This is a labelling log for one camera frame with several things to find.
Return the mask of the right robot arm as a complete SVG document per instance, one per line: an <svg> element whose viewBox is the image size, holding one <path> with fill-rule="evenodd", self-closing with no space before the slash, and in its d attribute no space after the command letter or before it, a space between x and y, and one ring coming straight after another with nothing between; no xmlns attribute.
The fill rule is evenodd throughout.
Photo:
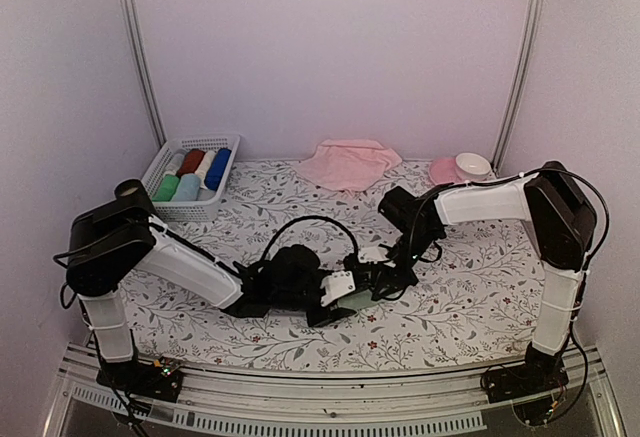
<svg viewBox="0 0 640 437"><path fill-rule="evenodd" d="M597 212L585 182L561 163L481 182L447 182L421 196L401 186L387 191L379 213L399 232L388 255L396 274L415 282L413 267L445 238L447 228L476 221L517 220L529 225L544 273L541 308L517 384L537 393L552 381L583 301L589 266L599 244Z"/></svg>

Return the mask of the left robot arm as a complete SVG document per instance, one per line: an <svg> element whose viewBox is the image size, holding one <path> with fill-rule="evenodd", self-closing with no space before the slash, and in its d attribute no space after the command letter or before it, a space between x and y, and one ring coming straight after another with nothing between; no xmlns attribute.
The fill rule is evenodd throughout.
<svg viewBox="0 0 640 437"><path fill-rule="evenodd" d="M111 202L78 216L55 261L86 300L118 295L127 331L108 346L111 376L128 391L148 383L133 357L166 353L190 362L302 372L373 371L386 345L383 313L322 306L330 254L353 238L334 215L291 205L303 236L272 243L277 220L227 209L215 221L168 226L139 204Z"/></svg>

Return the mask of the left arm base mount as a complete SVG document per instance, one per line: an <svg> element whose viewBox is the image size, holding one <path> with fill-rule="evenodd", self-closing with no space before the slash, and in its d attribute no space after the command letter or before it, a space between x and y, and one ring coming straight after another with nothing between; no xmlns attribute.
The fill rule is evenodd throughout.
<svg viewBox="0 0 640 437"><path fill-rule="evenodd" d="M130 360L121 363L100 362L96 381L125 394L176 403L184 374L163 366Z"/></svg>

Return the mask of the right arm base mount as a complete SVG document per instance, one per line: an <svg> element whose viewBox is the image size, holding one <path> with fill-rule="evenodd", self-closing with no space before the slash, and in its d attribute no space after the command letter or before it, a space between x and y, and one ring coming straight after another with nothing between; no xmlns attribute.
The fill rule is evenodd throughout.
<svg viewBox="0 0 640 437"><path fill-rule="evenodd" d="M568 414L586 389L589 360L583 348L579 347L578 351L583 364L582 380L570 403L566 403L565 399L569 377L562 360L550 371L528 363L511 367L489 367L480 377L480 388L490 403L513 401L543 393L540 398L514 404L512 410L516 418L527 427L547 426Z"/></svg>

